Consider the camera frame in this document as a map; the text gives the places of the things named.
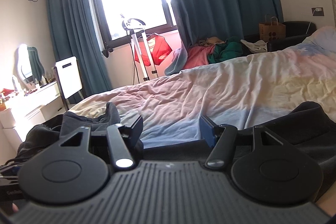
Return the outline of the white chair back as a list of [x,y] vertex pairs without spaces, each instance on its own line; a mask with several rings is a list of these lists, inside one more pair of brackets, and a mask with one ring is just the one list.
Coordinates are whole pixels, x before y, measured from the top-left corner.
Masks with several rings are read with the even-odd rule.
[[52,70],[60,91],[63,106],[65,110],[68,111],[70,109],[68,99],[71,96],[78,93],[80,98],[82,100],[84,99],[81,92],[83,86],[77,59],[75,56],[72,56],[67,59],[57,61]]

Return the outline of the green garment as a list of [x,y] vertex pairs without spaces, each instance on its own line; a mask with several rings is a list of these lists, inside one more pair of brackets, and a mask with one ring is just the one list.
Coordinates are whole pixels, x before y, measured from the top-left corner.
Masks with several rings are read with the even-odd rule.
[[227,39],[225,43],[217,44],[214,51],[207,56],[207,59],[209,64],[216,64],[242,56],[242,43],[239,38],[233,36]]

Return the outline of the white garment steamer stand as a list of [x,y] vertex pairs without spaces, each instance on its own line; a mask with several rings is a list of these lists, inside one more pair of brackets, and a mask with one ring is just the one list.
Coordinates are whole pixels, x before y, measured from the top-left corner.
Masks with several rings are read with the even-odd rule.
[[129,32],[129,34],[130,34],[131,49],[135,50],[135,52],[137,53],[138,60],[139,60],[141,70],[142,70],[142,73],[143,73],[143,80],[144,81],[149,81],[150,77],[149,77],[149,73],[147,72],[145,63],[144,63],[143,58],[142,58],[142,51],[141,51],[139,41],[138,41],[138,37],[137,37],[138,32],[141,34],[143,44],[145,46],[145,52],[147,54],[147,58],[149,59],[149,63],[150,63],[150,67],[151,67],[151,74],[158,77],[156,66],[154,64],[154,60],[152,58],[151,51],[150,51],[150,48],[149,48],[149,44],[148,44],[148,41],[147,41],[147,35],[146,35],[146,31],[145,31],[145,28],[146,28],[145,22],[140,20],[140,19],[136,19],[136,18],[127,18],[123,15],[121,15],[121,17],[122,17],[122,27],[123,27],[123,29],[126,30],[126,32]]

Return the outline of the wavy vanity mirror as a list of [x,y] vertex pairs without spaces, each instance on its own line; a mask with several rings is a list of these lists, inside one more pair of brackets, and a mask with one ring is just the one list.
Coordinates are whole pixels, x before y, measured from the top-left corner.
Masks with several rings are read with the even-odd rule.
[[45,69],[37,48],[21,44],[15,51],[15,68],[19,79],[26,85],[41,84]]

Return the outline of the white dressing table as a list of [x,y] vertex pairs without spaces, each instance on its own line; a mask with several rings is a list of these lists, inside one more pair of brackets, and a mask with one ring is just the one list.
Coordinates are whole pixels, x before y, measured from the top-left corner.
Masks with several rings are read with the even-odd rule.
[[53,82],[27,96],[16,96],[6,102],[6,109],[1,111],[3,133],[13,149],[17,149],[26,140],[30,129],[64,113],[58,85]]

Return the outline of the black garment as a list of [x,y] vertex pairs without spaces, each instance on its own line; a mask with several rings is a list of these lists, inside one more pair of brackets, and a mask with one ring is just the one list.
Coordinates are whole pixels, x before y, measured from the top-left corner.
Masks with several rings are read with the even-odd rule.
[[[117,108],[112,103],[108,103],[105,113],[97,118],[79,116],[70,111],[57,115],[34,126],[19,146],[16,157],[8,160],[6,165],[18,165],[28,161],[80,126],[89,126],[93,132],[98,132],[120,120]],[[323,182],[316,196],[320,199],[335,182],[335,122],[318,103],[304,102],[288,115],[265,122],[262,126],[311,157],[321,167]],[[210,154],[210,148],[204,140],[148,149],[142,146],[142,143],[137,143],[134,153],[145,160],[204,162]]]

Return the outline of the teal left curtain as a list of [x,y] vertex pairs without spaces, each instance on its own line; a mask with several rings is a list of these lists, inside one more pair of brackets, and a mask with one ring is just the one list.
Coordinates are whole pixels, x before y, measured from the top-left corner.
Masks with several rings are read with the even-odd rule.
[[46,0],[46,3],[56,61],[76,57],[84,96],[112,90],[89,0]]

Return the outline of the white cloth on chair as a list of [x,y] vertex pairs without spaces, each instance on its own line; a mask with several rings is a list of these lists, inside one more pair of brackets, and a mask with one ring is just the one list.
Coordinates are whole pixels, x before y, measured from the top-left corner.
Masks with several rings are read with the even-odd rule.
[[251,53],[266,53],[268,52],[267,43],[264,40],[259,40],[255,43],[250,43],[246,40],[240,40],[242,44],[244,44]]

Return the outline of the pink cloth pile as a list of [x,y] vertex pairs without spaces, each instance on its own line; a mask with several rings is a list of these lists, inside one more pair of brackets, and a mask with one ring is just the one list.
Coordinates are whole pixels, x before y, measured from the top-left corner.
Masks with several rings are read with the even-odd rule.
[[183,69],[191,69],[202,65],[209,65],[208,55],[212,54],[215,46],[195,46],[188,49],[188,58]]

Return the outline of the brown paper bag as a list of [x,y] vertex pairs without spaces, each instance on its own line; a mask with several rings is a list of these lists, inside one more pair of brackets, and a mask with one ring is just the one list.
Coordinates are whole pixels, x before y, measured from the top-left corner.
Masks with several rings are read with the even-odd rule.
[[260,39],[271,42],[286,37],[286,26],[278,21],[276,16],[265,15],[265,20],[259,23]]

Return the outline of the red garment on hanger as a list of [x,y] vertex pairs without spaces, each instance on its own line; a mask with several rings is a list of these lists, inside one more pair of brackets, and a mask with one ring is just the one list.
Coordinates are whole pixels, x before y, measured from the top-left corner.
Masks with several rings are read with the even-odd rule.
[[[141,57],[146,67],[150,66],[150,60],[147,56],[147,51],[143,38],[138,39]],[[159,66],[164,59],[172,52],[164,36],[158,34],[147,35],[147,43],[150,49],[151,57],[155,66]]]

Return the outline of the pastel bed duvet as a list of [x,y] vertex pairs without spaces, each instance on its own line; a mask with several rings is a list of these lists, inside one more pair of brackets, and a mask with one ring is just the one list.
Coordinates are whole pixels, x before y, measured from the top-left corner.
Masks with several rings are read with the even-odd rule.
[[248,128],[317,102],[335,119],[335,28],[321,27],[281,51],[203,65],[86,98],[72,112],[89,118],[116,106],[123,122],[143,117],[145,148],[198,140],[200,115]]

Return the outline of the wall power socket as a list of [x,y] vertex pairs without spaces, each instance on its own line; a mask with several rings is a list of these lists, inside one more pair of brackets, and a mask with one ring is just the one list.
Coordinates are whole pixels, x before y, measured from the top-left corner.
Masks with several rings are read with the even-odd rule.
[[323,7],[312,7],[311,12],[312,16],[324,16]]

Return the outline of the light blue cloth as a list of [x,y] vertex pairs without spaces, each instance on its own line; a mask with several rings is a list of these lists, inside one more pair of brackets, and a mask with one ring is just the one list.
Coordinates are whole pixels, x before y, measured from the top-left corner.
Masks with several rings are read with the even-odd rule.
[[179,73],[185,66],[188,58],[187,50],[183,45],[174,51],[172,63],[165,69],[165,75],[171,76]]

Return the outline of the beige crumpled cloth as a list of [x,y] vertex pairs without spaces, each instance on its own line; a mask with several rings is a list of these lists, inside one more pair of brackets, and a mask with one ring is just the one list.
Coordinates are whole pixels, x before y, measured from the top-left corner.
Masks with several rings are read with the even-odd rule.
[[220,38],[217,38],[216,36],[207,38],[207,39],[200,39],[198,41],[198,46],[201,47],[212,47],[217,44],[225,44],[226,42],[221,40]]

